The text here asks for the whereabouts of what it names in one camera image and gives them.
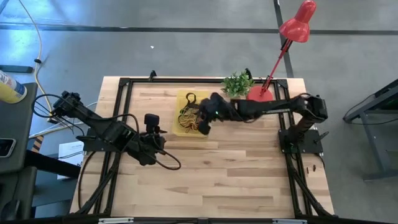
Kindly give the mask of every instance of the spray can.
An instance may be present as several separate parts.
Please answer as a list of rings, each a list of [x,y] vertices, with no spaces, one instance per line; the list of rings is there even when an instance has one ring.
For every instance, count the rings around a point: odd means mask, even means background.
[[[0,70],[0,101],[18,103],[25,98],[27,89]]]

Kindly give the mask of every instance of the potted plant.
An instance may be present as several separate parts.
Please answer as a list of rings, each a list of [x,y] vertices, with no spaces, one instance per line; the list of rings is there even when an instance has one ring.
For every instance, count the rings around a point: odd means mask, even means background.
[[[246,71],[237,75],[232,73],[231,77],[227,77],[223,81],[224,88],[221,90],[230,98],[239,98],[239,96],[246,96],[250,88],[254,85],[254,81]]]

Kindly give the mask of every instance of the wooden table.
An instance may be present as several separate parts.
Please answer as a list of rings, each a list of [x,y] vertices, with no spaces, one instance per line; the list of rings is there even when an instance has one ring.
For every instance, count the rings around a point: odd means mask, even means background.
[[[113,114],[119,78],[104,77],[96,107],[96,112],[103,117]],[[303,79],[287,80],[291,97],[306,92]],[[170,171],[158,165],[142,167],[124,154],[112,216],[294,217],[286,162],[279,149],[277,132],[280,126],[276,114],[263,116],[252,124],[213,122],[205,139],[178,137],[171,132],[178,90],[221,92],[220,88],[221,84],[209,83],[134,84],[129,112],[137,116],[140,131],[145,130],[146,113],[160,116],[160,127],[168,131],[164,135],[167,140],[165,150],[180,159],[182,168]],[[295,120],[299,119],[300,116],[295,114]],[[129,118],[127,123],[135,128],[132,119]],[[98,185],[103,157],[104,153],[98,152],[87,165],[81,185],[82,203]],[[159,154],[157,157],[168,166],[175,165],[168,157]],[[309,189],[324,208],[333,213],[321,160],[312,154],[304,154],[303,164]],[[316,171],[313,171],[313,165],[316,165]],[[104,192],[103,206],[108,189]],[[301,190],[298,190],[298,197],[304,212]],[[76,210],[77,190],[71,212]]]

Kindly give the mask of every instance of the gray floor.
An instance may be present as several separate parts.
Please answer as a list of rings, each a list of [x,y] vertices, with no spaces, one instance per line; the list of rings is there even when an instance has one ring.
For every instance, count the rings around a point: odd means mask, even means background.
[[[277,28],[272,0],[24,2],[41,24]],[[280,0],[283,18],[292,17],[300,3]],[[312,29],[398,30],[395,0],[317,0],[317,3]],[[18,1],[10,0],[0,14],[0,22],[29,23],[30,20]],[[62,90],[77,91],[86,104],[96,101],[105,75],[148,75],[156,70],[158,75],[227,76],[249,67],[254,76],[266,76],[280,48],[277,34],[64,31],[41,34],[45,61],[40,69],[43,87],[54,94]],[[312,35],[307,43],[294,43],[290,48],[294,77],[304,78],[310,93],[326,99],[330,117],[318,128],[330,131],[323,140],[326,174],[335,213],[341,217],[394,223],[398,220],[398,178],[363,182],[364,174],[377,171],[370,146],[361,126],[350,126],[341,120],[348,108],[397,78],[398,46],[394,44],[397,40],[396,35]],[[37,51],[34,31],[0,30],[0,64],[33,65]],[[11,75],[22,83],[34,81],[32,74]],[[276,76],[286,77],[283,63]],[[396,130],[396,125],[385,126]],[[35,117],[31,133],[48,126],[45,120]],[[381,128],[376,128],[380,139]],[[70,141],[74,137],[69,131],[48,135],[42,153],[56,153],[58,144]],[[44,182],[55,181],[55,176],[44,179]]]

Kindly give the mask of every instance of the red lamp shade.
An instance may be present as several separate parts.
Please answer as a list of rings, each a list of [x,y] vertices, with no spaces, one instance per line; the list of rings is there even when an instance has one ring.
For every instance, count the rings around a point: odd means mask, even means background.
[[[315,1],[305,0],[298,9],[296,16],[283,23],[279,28],[279,32],[290,40],[301,43],[306,42],[310,35],[308,22],[316,8],[317,4]]]

